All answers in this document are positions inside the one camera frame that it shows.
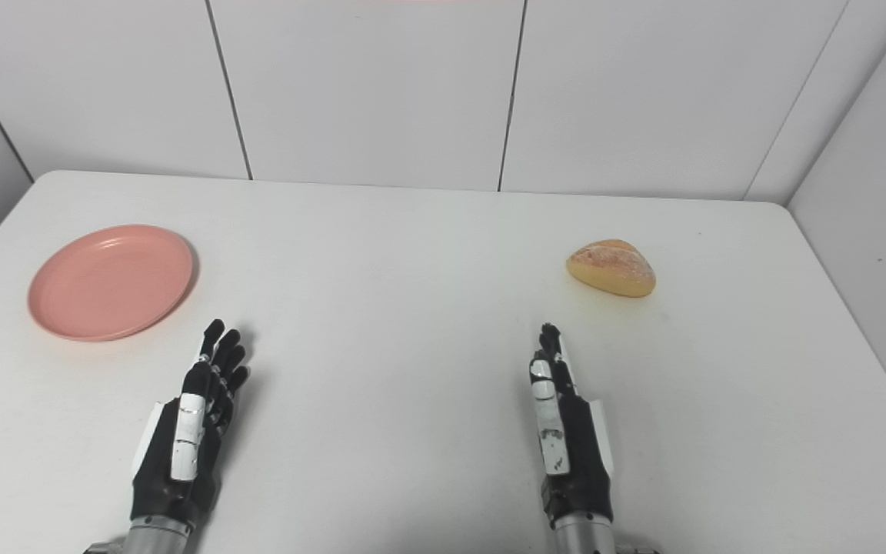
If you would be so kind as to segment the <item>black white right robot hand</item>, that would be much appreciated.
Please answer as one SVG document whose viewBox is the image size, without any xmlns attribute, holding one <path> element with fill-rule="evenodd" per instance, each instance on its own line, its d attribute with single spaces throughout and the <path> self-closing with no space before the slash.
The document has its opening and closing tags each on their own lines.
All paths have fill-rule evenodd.
<svg viewBox="0 0 886 554">
<path fill-rule="evenodd" d="M 613 458 L 604 407 L 581 396 L 559 328 L 542 324 L 538 341 L 528 381 L 544 463 L 541 498 L 546 518 L 556 522 L 571 513 L 587 513 L 613 522 Z"/>
</svg>

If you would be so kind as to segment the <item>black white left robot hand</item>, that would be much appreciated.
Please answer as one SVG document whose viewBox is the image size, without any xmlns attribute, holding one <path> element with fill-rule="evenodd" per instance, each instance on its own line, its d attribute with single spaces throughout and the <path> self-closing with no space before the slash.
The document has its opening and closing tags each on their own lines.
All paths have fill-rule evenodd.
<svg viewBox="0 0 886 554">
<path fill-rule="evenodd" d="M 212 320 L 182 390 L 155 410 L 132 480 L 130 518 L 200 525 L 218 497 L 219 453 L 250 369 L 237 329 Z"/>
</svg>

